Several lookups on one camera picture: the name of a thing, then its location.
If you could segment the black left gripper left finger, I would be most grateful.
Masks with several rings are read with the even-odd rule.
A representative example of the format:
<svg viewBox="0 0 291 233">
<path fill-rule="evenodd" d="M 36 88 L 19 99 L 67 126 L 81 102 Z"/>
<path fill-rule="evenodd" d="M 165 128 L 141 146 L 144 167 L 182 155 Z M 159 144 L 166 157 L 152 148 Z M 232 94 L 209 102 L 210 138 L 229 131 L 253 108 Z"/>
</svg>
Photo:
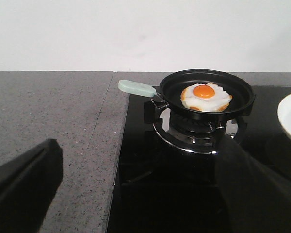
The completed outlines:
<svg viewBox="0 0 291 233">
<path fill-rule="evenodd" d="M 0 233 L 36 233 L 63 178 L 63 150 L 47 139 L 0 166 Z"/>
</svg>

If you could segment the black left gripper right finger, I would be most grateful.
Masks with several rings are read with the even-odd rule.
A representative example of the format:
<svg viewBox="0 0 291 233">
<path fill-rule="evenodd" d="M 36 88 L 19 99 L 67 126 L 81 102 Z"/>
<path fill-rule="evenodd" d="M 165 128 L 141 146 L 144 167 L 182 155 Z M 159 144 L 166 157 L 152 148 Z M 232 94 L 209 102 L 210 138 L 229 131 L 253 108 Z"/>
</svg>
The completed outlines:
<svg viewBox="0 0 291 233">
<path fill-rule="evenodd" d="M 218 142 L 215 177 L 235 233 L 291 233 L 291 181 L 229 137 Z"/>
</svg>

